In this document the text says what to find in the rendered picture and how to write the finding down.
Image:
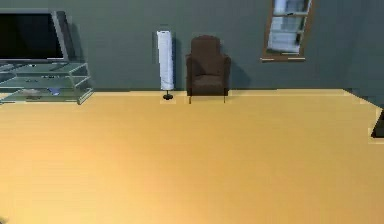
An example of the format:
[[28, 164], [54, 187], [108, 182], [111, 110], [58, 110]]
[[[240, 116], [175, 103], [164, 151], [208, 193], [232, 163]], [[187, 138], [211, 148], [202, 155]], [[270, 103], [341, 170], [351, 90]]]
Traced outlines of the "dark furniture piece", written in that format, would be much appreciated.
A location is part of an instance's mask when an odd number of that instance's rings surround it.
[[372, 138], [384, 138], [384, 109], [375, 124], [375, 127], [371, 133]]

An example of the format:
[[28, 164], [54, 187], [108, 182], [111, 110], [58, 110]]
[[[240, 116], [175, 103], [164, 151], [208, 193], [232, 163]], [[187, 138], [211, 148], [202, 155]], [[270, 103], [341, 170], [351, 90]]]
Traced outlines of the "white floor lamp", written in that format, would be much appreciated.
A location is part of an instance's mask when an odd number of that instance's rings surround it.
[[171, 32], [158, 31], [157, 42], [159, 55], [160, 88], [165, 91], [163, 98], [165, 100], [171, 100], [173, 96], [170, 94], [170, 91], [174, 89], [173, 47]]

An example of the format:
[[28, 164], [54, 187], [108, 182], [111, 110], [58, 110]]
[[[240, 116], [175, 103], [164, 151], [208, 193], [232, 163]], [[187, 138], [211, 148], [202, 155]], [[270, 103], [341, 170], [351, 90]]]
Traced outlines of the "wood framed window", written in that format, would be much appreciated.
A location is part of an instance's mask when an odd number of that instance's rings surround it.
[[314, 0], [271, 0], [265, 27], [262, 63], [304, 62]]

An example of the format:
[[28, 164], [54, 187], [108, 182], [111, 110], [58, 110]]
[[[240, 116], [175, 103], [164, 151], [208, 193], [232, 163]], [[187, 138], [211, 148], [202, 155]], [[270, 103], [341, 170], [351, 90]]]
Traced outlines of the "grey flat television set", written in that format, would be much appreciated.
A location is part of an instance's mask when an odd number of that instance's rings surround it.
[[75, 57], [64, 11], [0, 9], [0, 62], [68, 62]]

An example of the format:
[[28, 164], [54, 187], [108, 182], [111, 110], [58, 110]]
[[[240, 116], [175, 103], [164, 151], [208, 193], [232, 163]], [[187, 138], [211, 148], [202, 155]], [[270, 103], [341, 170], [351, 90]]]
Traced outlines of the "glass television stand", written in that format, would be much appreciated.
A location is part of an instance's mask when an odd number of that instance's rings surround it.
[[[16, 102], [76, 102], [93, 93], [88, 65], [83, 62], [7, 64], [0, 67], [0, 104]], [[53, 96], [47, 88], [60, 88]]]

